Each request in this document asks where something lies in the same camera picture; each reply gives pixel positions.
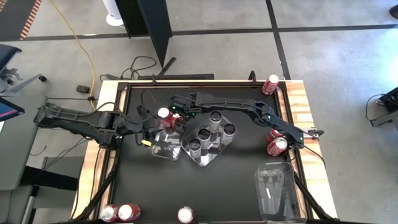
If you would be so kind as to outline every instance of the black tray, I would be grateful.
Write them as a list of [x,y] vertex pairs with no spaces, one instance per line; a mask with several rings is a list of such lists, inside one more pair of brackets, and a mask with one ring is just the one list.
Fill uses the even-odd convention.
[[[261,100],[277,115],[280,111],[277,95],[264,96],[259,87],[145,89],[150,90],[158,102],[166,100],[170,94],[187,96],[205,91],[217,97]],[[130,89],[127,114],[137,114],[142,90]],[[151,105],[146,93],[145,99],[145,103]],[[261,164],[283,159],[267,154],[265,135],[269,128],[255,125],[244,113],[222,111],[222,114],[236,125],[239,133],[228,148],[204,168],[183,151],[179,160],[168,161],[137,146],[134,136],[124,138],[112,203],[140,205],[139,221],[143,222],[177,222],[177,212],[183,206],[193,209],[197,222],[262,221],[254,173]],[[207,117],[208,114],[199,114],[189,121],[185,132],[190,133]]]

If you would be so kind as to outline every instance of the concrete floor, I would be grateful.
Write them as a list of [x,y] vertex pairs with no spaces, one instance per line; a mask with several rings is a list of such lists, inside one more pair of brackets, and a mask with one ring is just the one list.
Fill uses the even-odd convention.
[[[102,1],[54,0],[78,34],[124,32],[105,23]],[[273,0],[279,27],[360,26],[398,24],[388,14],[396,0]],[[167,0],[173,30],[271,27],[265,1]],[[29,36],[70,35],[66,25],[43,1]],[[312,115],[325,130],[321,148],[339,218],[346,221],[395,223],[398,210],[398,132],[390,124],[372,128],[364,117],[366,100],[398,85],[398,29],[286,32],[280,34],[292,79],[305,81]],[[77,84],[91,85],[91,67],[74,40],[5,42],[20,47],[10,67],[23,77],[43,73],[25,94],[42,92],[54,97],[80,97]],[[100,74],[120,74],[134,57],[156,58],[149,38],[82,40]],[[168,60],[177,57],[168,74],[214,73],[216,79],[246,79],[251,70],[260,78],[282,69],[272,33],[172,37]],[[137,68],[150,64],[141,60]],[[158,73],[160,66],[142,72]],[[90,110],[87,101],[57,100],[60,106]],[[370,106],[370,116],[383,110]],[[56,156],[79,139],[66,131],[39,130],[29,158],[41,167],[44,156]],[[84,156],[85,144],[68,156]],[[67,220],[70,208],[40,209],[35,223]]]

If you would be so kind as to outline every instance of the table leg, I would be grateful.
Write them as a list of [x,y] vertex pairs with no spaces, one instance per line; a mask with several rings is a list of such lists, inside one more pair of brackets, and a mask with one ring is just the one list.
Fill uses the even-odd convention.
[[78,179],[42,169],[25,166],[21,185],[39,185],[63,190],[76,190]]

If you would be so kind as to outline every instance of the monitor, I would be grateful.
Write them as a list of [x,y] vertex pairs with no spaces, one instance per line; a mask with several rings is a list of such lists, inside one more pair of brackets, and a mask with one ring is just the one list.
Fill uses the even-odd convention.
[[0,97],[0,122],[24,114],[25,110]]

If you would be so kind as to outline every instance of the black mat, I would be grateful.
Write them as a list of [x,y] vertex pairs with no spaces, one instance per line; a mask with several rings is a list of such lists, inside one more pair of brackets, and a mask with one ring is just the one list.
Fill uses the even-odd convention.
[[[132,89],[128,113],[136,113],[142,89]],[[158,88],[151,89],[157,101],[170,94],[187,96],[205,91],[218,97],[265,101],[276,110],[275,96],[265,97],[260,88]],[[201,168],[185,152],[173,162],[153,157],[128,136],[121,150],[115,204],[137,203],[142,207],[140,221],[176,222],[183,206],[191,207],[195,220],[261,221],[254,173],[260,164],[280,162],[268,156],[265,139],[269,128],[255,125],[249,116],[222,111],[238,129],[235,140],[207,167]],[[208,114],[189,121],[195,128]]]
[[35,0],[8,0],[0,12],[0,41],[19,40]]

